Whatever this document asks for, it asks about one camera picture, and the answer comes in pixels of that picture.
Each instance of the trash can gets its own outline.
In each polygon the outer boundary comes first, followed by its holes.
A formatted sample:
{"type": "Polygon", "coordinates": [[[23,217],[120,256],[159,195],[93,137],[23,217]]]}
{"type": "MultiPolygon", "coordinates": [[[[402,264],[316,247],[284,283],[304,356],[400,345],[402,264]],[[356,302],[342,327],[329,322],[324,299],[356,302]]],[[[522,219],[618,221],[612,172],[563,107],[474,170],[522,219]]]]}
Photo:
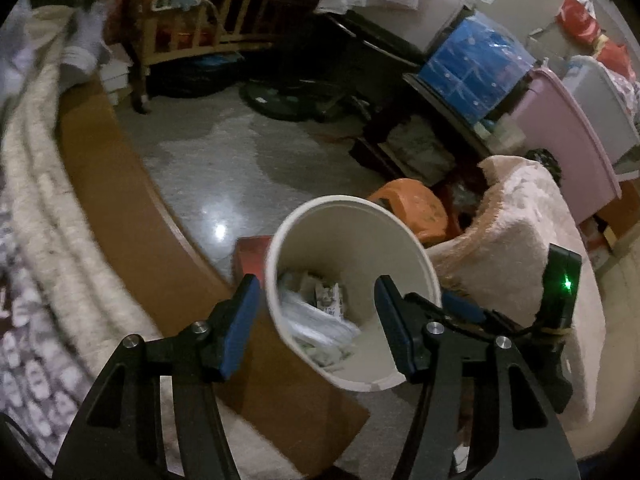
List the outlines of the trash can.
{"type": "Polygon", "coordinates": [[[441,306],[436,273],[415,235],[382,207],[353,196],[325,196],[303,204],[285,219],[269,246],[264,288],[274,325],[292,351],[339,388],[372,392],[405,380],[373,300],[374,283],[382,274],[392,277],[401,294],[417,292],[441,306]],[[308,270],[344,286],[345,318],[361,332],[353,352],[331,372],[301,350],[280,311],[278,277],[292,270],[308,270]]]}

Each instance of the pink plastic bin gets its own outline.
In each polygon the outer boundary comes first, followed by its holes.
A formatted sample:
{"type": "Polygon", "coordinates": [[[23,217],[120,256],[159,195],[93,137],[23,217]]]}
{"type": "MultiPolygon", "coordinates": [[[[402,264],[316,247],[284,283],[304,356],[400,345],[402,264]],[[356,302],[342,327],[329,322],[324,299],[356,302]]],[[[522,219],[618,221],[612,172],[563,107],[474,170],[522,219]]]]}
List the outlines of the pink plastic bin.
{"type": "Polygon", "coordinates": [[[529,149],[546,148],[560,164],[560,189],[579,224],[620,197],[620,185],[600,139],[556,74],[539,68],[530,75],[533,82],[511,116],[529,149]]]}

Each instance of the patterned fabric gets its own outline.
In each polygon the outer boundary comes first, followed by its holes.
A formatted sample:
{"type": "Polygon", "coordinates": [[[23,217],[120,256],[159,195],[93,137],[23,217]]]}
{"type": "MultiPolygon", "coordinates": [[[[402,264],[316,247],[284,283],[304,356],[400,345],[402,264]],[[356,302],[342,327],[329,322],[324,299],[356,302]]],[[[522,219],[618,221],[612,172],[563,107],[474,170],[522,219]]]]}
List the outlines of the patterned fabric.
{"type": "Polygon", "coordinates": [[[55,462],[92,380],[63,340],[25,266],[4,197],[0,275],[0,411],[55,462]]]}

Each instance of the black cable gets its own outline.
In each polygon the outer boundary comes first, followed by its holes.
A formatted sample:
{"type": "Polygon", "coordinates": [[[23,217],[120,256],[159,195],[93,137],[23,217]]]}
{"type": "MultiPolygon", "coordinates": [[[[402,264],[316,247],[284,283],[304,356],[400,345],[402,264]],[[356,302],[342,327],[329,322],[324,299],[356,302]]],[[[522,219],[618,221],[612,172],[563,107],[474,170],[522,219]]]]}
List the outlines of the black cable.
{"type": "Polygon", "coordinates": [[[27,444],[29,444],[29,446],[31,446],[31,449],[33,449],[38,456],[42,459],[42,461],[53,471],[53,464],[51,463],[51,460],[49,460],[43,452],[41,452],[40,448],[38,446],[36,446],[33,441],[31,440],[31,437],[29,437],[29,435],[27,435],[24,430],[18,426],[18,423],[15,422],[9,415],[7,415],[6,413],[0,413],[0,420],[4,420],[7,424],[9,424],[12,428],[14,428],[15,431],[17,431],[18,433],[20,433],[20,436],[27,442],[27,444]]]}

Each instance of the white plastic container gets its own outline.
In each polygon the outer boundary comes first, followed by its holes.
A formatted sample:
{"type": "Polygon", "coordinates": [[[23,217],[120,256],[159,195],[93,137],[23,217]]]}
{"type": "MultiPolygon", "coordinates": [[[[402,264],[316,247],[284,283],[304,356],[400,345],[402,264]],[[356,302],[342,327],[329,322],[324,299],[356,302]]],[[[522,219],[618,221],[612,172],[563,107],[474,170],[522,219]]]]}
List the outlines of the white plastic container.
{"type": "Polygon", "coordinates": [[[626,112],[624,101],[593,57],[572,57],[562,84],[587,116],[612,164],[640,144],[640,136],[626,112]]]}
{"type": "Polygon", "coordinates": [[[291,213],[271,241],[265,267],[267,304],[282,340],[300,358],[345,390],[386,390],[404,382],[394,364],[373,301],[373,287],[389,274],[401,294],[417,292],[441,306],[440,286],[424,249],[399,219],[367,200],[331,195],[311,200],[291,213]],[[327,372],[293,339],[280,312],[278,276],[309,270],[344,285],[345,317],[361,329],[354,351],[327,372]]]}

